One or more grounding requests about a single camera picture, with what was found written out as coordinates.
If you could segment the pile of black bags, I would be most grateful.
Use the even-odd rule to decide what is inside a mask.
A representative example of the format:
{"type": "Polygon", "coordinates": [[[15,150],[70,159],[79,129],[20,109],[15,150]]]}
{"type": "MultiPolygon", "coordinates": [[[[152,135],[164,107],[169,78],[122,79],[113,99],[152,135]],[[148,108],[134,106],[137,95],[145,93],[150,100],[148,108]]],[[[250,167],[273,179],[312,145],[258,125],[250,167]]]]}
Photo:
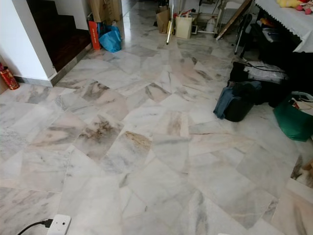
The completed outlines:
{"type": "Polygon", "coordinates": [[[276,107],[291,92],[313,95],[313,53],[295,52],[295,36],[283,27],[278,27],[279,40],[270,42],[257,23],[250,26],[250,33],[243,39],[245,49],[253,45],[259,51],[259,61],[282,69],[286,72],[286,79],[279,83],[262,81],[260,90],[245,95],[244,100],[255,105],[268,102],[271,107],[276,107]]]}

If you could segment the yellow plush toy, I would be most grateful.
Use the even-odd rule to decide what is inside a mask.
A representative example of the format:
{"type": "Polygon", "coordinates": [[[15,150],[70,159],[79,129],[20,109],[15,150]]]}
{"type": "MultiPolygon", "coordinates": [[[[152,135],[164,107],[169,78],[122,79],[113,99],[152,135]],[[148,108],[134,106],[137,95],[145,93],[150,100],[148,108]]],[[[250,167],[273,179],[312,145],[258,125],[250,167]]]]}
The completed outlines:
{"type": "Polygon", "coordinates": [[[313,13],[313,0],[276,0],[280,7],[291,7],[304,14],[313,13]]]}

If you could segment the brown paper bag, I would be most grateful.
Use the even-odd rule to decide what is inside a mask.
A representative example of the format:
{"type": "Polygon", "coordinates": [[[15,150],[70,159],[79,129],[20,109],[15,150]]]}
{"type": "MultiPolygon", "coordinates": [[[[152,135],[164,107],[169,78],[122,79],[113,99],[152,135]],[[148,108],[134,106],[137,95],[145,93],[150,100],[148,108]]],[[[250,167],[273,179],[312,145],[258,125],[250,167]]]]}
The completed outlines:
{"type": "Polygon", "coordinates": [[[159,33],[168,33],[169,20],[170,20],[170,9],[168,6],[159,6],[156,11],[156,23],[159,33]]]}

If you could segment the yellow and silver stick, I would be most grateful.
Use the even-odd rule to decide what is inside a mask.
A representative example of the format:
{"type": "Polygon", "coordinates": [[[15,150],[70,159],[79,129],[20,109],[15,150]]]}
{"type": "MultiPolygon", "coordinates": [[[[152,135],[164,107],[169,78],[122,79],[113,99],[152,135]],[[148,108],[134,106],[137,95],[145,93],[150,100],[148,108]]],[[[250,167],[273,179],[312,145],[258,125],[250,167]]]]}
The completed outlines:
{"type": "Polygon", "coordinates": [[[166,33],[166,45],[169,45],[170,41],[171,41],[171,37],[172,37],[172,33],[174,31],[174,9],[175,9],[175,5],[177,4],[177,0],[168,0],[169,6],[168,6],[168,10],[169,10],[169,20],[168,20],[168,28],[167,28],[167,33],[166,33]]]}

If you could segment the black bag with grey cloth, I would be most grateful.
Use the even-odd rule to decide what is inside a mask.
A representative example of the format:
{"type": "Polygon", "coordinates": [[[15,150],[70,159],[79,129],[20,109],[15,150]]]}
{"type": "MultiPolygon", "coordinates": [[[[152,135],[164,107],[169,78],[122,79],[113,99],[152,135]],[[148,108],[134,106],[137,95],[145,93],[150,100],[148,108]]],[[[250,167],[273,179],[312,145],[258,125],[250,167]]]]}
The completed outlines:
{"type": "Polygon", "coordinates": [[[260,81],[230,81],[222,90],[213,113],[219,119],[240,122],[259,101],[261,89],[260,81]]]}

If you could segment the orange-red paper bag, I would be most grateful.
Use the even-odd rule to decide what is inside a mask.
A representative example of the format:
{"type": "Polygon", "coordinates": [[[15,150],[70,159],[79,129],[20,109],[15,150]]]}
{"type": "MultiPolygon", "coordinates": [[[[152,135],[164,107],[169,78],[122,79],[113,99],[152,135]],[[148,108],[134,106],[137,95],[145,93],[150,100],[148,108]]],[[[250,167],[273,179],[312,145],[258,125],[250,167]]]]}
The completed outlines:
{"type": "Polygon", "coordinates": [[[99,29],[100,25],[97,22],[94,21],[88,21],[88,27],[89,27],[89,35],[92,43],[92,49],[99,51],[101,49],[100,45],[100,34],[99,29]]]}

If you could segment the folded metal chair frame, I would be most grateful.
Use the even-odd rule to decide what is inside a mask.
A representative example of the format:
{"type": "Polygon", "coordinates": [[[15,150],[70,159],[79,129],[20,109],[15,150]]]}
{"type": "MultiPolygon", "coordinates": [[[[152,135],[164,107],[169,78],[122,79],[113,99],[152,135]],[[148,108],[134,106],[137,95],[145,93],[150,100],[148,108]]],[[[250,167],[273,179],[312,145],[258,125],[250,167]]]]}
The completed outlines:
{"type": "Polygon", "coordinates": [[[252,21],[252,14],[246,14],[241,20],[237,29],[237,40],[235,41],[233,54],[239,54],[241,57],[245,52],[246,43],[248,41],[249,25],[252,21]]]}

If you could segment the white folded cloth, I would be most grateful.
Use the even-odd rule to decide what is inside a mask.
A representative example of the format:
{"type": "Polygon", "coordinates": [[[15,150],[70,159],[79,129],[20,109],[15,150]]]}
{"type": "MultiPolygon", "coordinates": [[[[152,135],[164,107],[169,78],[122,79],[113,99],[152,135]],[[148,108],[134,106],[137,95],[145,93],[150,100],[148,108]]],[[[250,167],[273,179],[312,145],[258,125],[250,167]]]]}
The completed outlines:
{"type": "Polygon", "coordinates": [[[280,84],[288,79],[288,74],[278,66],[266,64],[263,61],[249,61],[245,64],[244,72],[251,80],[268,81],[280,84]]]}

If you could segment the long wooden plank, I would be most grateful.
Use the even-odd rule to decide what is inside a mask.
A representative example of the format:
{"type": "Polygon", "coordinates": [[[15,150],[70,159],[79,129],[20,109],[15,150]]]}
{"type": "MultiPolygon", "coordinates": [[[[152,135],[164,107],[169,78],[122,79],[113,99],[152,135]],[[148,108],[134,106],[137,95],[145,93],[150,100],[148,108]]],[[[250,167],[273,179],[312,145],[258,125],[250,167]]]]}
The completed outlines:
{"type": "Polygon", "coordinates": [[[250,7],[250,5],[254,2],[254,0],[221,0],[221,11],[218,15],[218,22],[222,21],[222,11],[226,9],[236,9],[235,13],[233,13],[232,17],[228,20],[227,23],[223,24],[219,29],[218,33],[215,34],[215,40],[220,40],[226,32],[228,32],[229,28],[237,21],[238,18],[241,17],[250,7]]]}

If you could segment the blue plastic bag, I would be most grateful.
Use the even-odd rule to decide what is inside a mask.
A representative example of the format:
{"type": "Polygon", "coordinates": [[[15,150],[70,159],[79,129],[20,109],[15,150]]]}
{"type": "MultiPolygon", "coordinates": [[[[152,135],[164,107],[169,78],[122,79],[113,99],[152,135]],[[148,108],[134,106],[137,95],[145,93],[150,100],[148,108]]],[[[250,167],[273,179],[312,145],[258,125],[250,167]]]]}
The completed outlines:
{"type": "Polygon", "coordinates": [[[122,49],[122,38],[119,28],[116,25],[98,25],[98,42],[103,49],[116,53],[122,49]]]}

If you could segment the dark wooden staircase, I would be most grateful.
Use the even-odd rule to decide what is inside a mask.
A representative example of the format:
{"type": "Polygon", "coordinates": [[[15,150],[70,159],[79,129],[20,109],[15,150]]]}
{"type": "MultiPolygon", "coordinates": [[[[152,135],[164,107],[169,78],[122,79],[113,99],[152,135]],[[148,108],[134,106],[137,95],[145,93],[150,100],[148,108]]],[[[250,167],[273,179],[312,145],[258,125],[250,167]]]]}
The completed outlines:
{"type": "Polygon", "coordinates": [[[25,1],[56,71],[91,45],[88,31],[79,29],[75,17],[61,11],[61,3],[54,0],[25,1]]]}

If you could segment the table with white cloth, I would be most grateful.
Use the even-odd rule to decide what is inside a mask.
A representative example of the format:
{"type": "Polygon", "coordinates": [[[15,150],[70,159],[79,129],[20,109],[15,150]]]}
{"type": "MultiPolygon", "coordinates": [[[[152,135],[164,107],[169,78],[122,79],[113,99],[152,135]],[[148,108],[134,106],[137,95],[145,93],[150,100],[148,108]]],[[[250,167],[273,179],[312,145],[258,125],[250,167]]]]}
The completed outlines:
{"type": "Polygon", "coordinates": [[[301,42],[294,52],[313,53],[313,13],[307,15],[292,7],[280,7],[276,0],[255,0],[255,4],[299,36],[301,42]]]}

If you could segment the brown cardboard sheet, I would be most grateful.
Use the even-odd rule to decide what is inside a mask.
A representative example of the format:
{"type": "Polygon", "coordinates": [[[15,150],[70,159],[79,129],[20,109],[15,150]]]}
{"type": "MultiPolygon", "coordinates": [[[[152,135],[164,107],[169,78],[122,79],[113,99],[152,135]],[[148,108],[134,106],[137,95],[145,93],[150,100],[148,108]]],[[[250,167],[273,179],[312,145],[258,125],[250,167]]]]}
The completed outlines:
{"type": "Polygon", "coordinates": [[[95,22],[105,25],[123,22],[121,0],[89,0],[88,2],[95,22]]]}

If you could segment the cream paper bag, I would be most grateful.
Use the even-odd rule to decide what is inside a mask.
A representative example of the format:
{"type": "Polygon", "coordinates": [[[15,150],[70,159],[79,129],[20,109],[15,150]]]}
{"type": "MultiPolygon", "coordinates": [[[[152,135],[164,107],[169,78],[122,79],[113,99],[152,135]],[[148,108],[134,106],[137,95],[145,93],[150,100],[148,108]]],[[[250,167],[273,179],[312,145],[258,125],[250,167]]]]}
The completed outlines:
{"type": "Polygon", "coordinates": [[[194,18],[187,14],[182,14],[176,17],[175,36],[188,40],[191,36],[192,22],[194,18]]]}

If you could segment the green fabric bag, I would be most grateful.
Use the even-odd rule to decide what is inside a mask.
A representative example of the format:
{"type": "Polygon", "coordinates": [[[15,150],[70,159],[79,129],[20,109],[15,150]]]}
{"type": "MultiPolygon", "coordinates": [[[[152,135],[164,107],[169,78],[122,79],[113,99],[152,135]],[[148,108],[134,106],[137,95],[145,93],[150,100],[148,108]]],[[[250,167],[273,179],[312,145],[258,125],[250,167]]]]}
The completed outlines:
{"type": "Polygon", "coordinates": [[[313,136],[313,95],[291,92],[273,109],[273,114],[289,139],[307,141],[313,136]]]}

